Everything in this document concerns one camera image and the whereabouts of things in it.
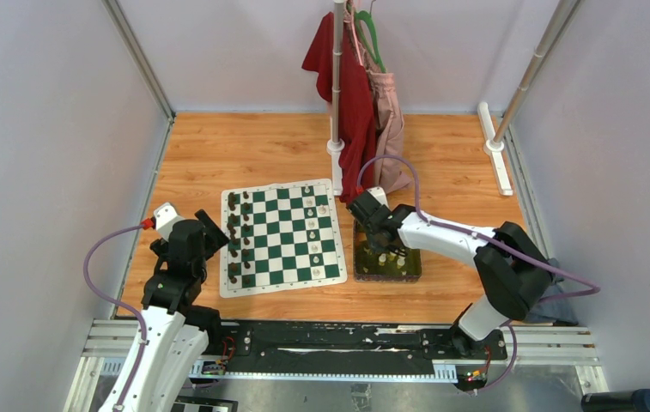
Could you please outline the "green white chess board mat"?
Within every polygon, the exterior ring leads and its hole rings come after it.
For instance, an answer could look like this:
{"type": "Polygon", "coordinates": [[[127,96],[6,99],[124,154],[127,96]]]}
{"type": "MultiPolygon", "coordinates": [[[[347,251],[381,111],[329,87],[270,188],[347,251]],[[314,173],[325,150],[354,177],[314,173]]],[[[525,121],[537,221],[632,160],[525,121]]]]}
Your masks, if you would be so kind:
{"type": "Polygon", "coordinates": [[[329,179],[225,190],[221,194],[222,229],[230,238],[220,254],[222,298],[316,288],[345,283],[349,274],[337,218],[337,200],[329,179]],[[303,187],[310,185],[309,194],[303,187]],[[314,205],[305,205],[314,197],[314,205]],[[318,207],[328,208],[320,215],[318,207]],[[307,217],[307,209],[315,216],[307,217]],[[316,220],[316,228],[307,222],[316,220]],[[309,239],[315,231],[317,239],[309,239]],[[311,245],[319,251],[312,253],[311,245]],[[320,263],[314,264],[314,256],[320,263]]]}

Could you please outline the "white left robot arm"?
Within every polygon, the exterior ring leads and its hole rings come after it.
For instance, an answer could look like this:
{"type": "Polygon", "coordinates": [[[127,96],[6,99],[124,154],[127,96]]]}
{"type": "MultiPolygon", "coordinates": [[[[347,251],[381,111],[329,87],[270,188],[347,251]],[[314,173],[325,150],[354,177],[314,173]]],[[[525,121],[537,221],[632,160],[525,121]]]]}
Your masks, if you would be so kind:
{"type": "Polygon", "coordinates": [[[102,411],[170,411],[201,354],[223,344],[220,313],[195,303],[207,262],[229,242],[199,210],[185,218],[171,203],[159,206],[139,226],[159,234],[150,246],[157,256],[144,287],[137,331],[102,411]]]}

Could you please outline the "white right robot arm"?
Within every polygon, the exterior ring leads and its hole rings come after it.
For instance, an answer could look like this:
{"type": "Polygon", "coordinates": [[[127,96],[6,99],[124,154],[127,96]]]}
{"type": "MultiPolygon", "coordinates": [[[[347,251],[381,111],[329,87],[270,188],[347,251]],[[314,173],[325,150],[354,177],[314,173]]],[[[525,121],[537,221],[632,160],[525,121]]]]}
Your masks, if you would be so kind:
{"type": "Polygon", "coordinates": [[[364,191],[347,209],[379,260],[430,251],[476,270],[483,295],[459,314],[444,341],[462,358],[483,353],[489,335],[502,325],[525,319],[555,280],[546,258],[516,223],[473,227],[410,205],[390,209],[378,188],[364,191]]]}

